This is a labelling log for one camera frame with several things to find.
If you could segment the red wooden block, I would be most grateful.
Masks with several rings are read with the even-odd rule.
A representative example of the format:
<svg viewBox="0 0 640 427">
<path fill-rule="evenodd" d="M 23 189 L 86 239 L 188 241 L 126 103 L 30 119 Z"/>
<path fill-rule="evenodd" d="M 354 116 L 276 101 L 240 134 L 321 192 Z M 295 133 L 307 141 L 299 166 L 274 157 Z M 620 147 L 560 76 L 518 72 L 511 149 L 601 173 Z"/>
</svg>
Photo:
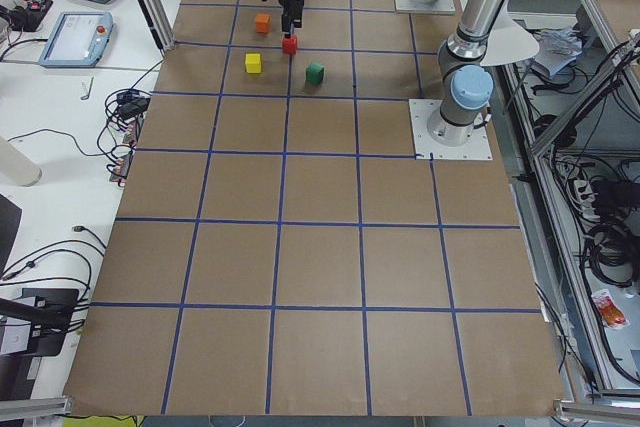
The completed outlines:
<svg viewBox="0 0 640 427">
<path fill-rule="evenodd" d="M 293 56 L 298 51 L 298 37 L 295 34 L 284 35 L 281 42 L 282 52 Z"/>
</svg>

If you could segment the orange wooden block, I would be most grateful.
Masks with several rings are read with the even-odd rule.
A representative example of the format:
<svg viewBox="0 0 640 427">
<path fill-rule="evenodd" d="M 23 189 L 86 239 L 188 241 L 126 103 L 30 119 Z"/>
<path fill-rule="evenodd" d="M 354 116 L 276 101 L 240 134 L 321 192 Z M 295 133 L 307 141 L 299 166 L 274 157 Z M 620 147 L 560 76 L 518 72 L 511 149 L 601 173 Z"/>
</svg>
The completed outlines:
<svg viewBox="0 0 640 427">
<path fill-rule="evenodd" d="M 267 13 L 257 13 L 254 18 L 255 32 L 268 34 L 271 30 L 271 16 Z"/>
</svg>

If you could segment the yellow wooden block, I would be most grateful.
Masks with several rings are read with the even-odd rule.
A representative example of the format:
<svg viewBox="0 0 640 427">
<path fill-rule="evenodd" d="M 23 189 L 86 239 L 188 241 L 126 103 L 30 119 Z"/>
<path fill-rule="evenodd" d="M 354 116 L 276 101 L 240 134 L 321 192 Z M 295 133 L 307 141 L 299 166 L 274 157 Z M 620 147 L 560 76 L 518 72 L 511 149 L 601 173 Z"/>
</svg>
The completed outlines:
<svg viewBox="0 0 640 427">
<path fill-rule="evenodd" d="M 246 53 L 245 54 L 245 71 L 247 74 L 261 74 L 262 73 L 262 56 L 260 53 Z"/>
</svg>

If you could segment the green wooden block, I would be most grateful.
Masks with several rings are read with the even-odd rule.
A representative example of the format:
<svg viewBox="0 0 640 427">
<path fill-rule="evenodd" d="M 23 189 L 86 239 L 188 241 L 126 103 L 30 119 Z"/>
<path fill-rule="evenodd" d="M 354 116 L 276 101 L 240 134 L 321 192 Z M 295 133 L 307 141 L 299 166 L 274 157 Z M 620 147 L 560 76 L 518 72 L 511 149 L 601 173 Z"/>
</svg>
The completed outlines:
<svg viewBox="0 0 640 427">
<path fill-rule="evenodd" d="M 312 61 L 306 67 L 305 79 L 311 85 L 320 85 L 324 80 L 325 66 L 319 62 Z"/>
</svg>

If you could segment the teach pendant near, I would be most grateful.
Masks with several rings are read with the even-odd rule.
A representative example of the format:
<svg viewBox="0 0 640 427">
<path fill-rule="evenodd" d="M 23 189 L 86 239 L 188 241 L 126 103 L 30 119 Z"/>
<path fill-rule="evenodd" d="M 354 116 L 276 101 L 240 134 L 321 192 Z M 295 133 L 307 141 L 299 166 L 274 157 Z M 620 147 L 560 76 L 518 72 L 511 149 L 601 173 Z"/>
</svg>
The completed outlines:
<svg viewBox="0 0 640 427">
<path fill-rule="evenodd" d="M 63 12 L 38 60 L 45 68 L 92 68 L 102 58 L 114 27 L 108 12 Z"/>
</svg>

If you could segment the white cylinder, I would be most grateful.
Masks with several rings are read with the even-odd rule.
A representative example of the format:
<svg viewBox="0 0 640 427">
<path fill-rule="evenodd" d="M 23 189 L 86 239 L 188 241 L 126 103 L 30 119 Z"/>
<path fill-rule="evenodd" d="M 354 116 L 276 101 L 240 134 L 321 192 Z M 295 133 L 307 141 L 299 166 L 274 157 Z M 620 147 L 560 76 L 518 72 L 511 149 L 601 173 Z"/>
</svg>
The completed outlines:
<svg viewBox="0 0 640 427">
<path fill-rule="evenodd" d="M 1 138 L 1 173 L 23 187 L 35 185 L 42 177 L 41 168 L 4 138 Z"/>
</svg>

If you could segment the black laptop device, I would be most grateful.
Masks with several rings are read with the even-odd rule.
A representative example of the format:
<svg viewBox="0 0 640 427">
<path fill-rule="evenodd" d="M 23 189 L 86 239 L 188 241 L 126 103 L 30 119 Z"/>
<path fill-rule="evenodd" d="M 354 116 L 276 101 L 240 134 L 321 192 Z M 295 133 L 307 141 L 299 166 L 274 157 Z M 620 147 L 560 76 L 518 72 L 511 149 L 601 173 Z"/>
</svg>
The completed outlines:
<svg viewBox="0 0 640 427">
<path fill-rule="evenodd" d="M 59 355 L 78 294 L 73 288 L 23 288 L 18 298 L 2 298 L 1 355 Z"/>
</svg>

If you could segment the orange snack packet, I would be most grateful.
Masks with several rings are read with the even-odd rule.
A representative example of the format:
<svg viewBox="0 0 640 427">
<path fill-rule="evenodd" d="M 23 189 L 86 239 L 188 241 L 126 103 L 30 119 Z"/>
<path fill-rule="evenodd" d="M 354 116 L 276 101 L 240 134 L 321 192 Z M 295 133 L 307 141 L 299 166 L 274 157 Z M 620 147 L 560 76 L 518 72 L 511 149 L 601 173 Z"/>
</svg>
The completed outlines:
<svg viewBox="0 0 640 427">
<path fill-rule="evenodd" d="M 593 292 L 591 300 L 606 327 L 622 329 L 628 325 L 626 316 L 616 306 L 608 289 L 600 289 Z"/>
</svg>

